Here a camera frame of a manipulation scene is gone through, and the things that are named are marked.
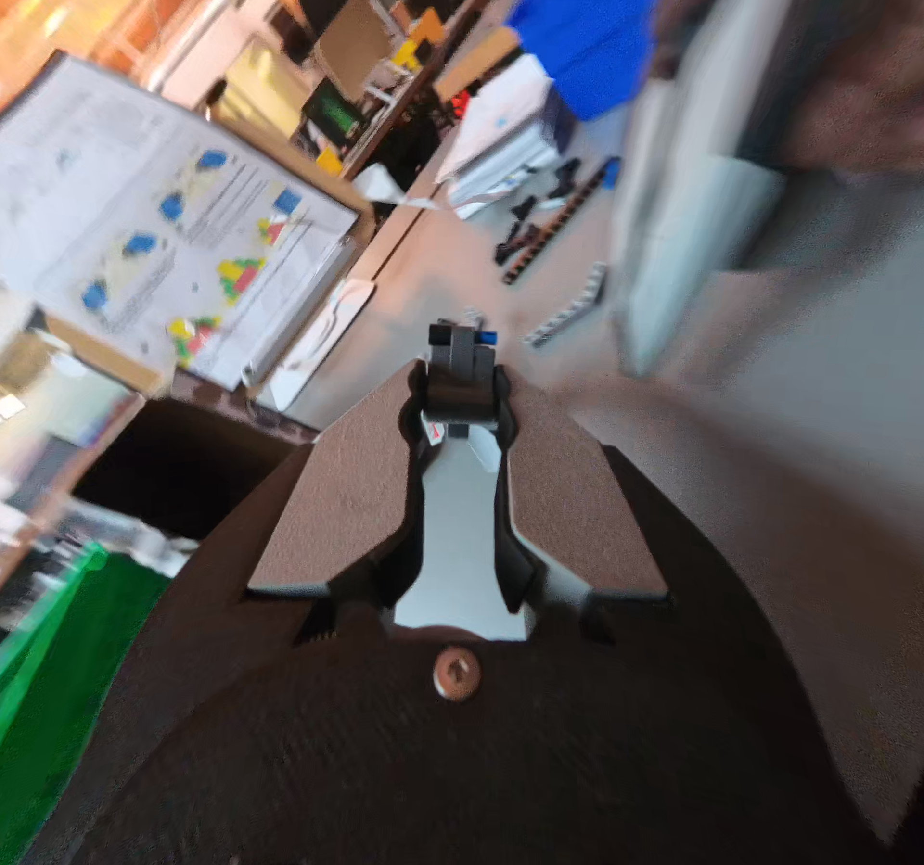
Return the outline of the torn white paper bag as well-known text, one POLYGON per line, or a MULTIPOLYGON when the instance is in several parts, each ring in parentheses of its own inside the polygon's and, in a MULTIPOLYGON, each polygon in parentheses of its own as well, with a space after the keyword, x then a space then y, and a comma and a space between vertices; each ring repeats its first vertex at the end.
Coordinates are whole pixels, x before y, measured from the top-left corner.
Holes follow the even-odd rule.
POLYGON ((428 198, 412 198, 402 190, 386 166, 380 163, 366 166, 352 180, 354 188, 368 202, 394 207, 406 206, 426 211, 442 211, 444 207, 428 198))

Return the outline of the dark grey lego assembly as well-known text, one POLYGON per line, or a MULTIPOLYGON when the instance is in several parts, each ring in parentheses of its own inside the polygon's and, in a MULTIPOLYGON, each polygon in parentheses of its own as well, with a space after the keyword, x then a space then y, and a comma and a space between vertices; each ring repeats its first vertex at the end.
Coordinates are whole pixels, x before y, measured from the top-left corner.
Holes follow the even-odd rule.
POLYGON ((494 388, 497 334, 440 320, 429 326, 430 358, 422 415, 448 439, 468 439, 472 428, 498 425, 494 388))

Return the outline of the long black lego beam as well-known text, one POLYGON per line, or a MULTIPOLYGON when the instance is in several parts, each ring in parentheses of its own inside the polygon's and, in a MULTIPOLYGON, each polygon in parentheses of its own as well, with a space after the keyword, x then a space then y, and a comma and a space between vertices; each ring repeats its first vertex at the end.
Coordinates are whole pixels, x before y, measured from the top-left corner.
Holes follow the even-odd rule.
POLYGON ((595 193, 602 189, 603 167, 607 160, 599 166, 594 174, 587 178, 567 199, 558 213, 549 222, 540 227, 541 233, 522 252, 512 256, 502 268, 501 282, 511 286, 519 280, 524 272, 539 257, 543 250, 551 244, 569 222, 583 210, 595 193))

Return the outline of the lego instruction board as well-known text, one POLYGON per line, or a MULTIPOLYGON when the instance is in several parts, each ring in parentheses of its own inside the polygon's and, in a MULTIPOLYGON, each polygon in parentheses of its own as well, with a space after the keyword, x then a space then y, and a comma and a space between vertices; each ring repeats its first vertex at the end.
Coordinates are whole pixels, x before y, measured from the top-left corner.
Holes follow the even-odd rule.
POLYGON ((2 110, 2 287, 157 375, 259 379, 369 209, 239 133, 55 51, 2 110))

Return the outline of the stack of instruction booklets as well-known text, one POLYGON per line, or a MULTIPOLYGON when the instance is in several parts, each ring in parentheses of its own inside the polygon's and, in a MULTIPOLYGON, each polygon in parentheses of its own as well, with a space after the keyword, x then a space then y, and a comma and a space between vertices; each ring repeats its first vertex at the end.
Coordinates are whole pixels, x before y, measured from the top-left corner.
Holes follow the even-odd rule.
POLYGON ((515 190, 532 170, 557 163, 565 154, 576 127, 576 116, 552 81, 552 93, 540 117, 461 166, 456 165, 452 155, 455 138, 435 181, 447 186, 451 207, 461 216, 470 216, 470 205, 480 208, 497 196, 515 190))

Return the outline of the green bin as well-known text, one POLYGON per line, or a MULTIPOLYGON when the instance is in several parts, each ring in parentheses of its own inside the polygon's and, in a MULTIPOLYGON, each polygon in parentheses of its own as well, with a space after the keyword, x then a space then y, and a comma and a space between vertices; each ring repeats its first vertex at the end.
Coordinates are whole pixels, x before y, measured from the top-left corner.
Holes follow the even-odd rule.
POLYGON ((109 687, 171 577, 88 545, 2 641, 1 862, 51 815, 109 687))

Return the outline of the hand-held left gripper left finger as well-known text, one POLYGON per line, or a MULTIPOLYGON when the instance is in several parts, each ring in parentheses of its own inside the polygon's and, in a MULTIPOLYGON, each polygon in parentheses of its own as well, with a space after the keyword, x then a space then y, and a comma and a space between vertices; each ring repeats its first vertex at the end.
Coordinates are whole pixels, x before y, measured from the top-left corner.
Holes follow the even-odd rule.
POLYGON ((425 379, 410 361, 320 433, 250 592, 396 607, 423 562, 425 379))

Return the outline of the blue plastic bin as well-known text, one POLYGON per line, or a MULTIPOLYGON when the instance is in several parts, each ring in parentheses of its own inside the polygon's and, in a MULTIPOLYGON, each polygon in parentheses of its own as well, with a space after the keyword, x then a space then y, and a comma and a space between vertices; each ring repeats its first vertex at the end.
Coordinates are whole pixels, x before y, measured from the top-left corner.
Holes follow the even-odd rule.
POLYGON ((653 54, 658 0, 517 0, 505 23, 582 121, 632 100, 653 54))

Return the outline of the brown cardboard panel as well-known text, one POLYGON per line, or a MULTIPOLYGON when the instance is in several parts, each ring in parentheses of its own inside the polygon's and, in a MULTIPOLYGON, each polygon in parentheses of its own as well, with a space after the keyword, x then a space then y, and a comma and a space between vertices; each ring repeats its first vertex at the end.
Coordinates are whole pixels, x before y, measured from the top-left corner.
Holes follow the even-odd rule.
POLYGON ((324 76, 352 103, 362 99, 370 75, 392 53, 387 27, 371 0, 347 0, 311 52, 324 76))

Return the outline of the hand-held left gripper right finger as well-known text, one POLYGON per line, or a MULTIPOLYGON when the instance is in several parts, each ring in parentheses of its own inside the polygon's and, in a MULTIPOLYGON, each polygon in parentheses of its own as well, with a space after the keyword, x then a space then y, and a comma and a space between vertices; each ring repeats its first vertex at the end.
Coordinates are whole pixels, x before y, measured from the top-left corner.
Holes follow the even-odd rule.
POLYGON ((495 368, 494 394, 494 570, 507 611, 667 600, 664 574, 598 439, 512 368, 495 368))

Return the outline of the white plastic bag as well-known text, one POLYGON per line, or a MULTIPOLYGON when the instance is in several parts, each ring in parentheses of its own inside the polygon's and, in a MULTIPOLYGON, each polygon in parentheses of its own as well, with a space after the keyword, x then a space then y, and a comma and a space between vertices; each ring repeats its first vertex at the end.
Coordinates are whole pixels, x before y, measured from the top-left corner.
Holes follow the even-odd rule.
POLYGON ((245 373, 248 395, 278 413, 287 410, 339 343, 376 290, 374 280, 348 278, 331 291, 288 351, 259 381, 245 373))

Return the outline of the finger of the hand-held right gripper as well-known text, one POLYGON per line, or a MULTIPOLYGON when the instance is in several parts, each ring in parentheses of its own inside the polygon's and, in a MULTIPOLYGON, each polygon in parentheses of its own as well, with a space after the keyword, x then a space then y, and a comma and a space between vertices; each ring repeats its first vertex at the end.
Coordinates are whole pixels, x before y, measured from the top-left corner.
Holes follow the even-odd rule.
POLYGON ((655 371, 691 305, 730 269, 783 196, 778 170, 702 155, 665 173, 633 233, 621 276, 621 370, 655 371))

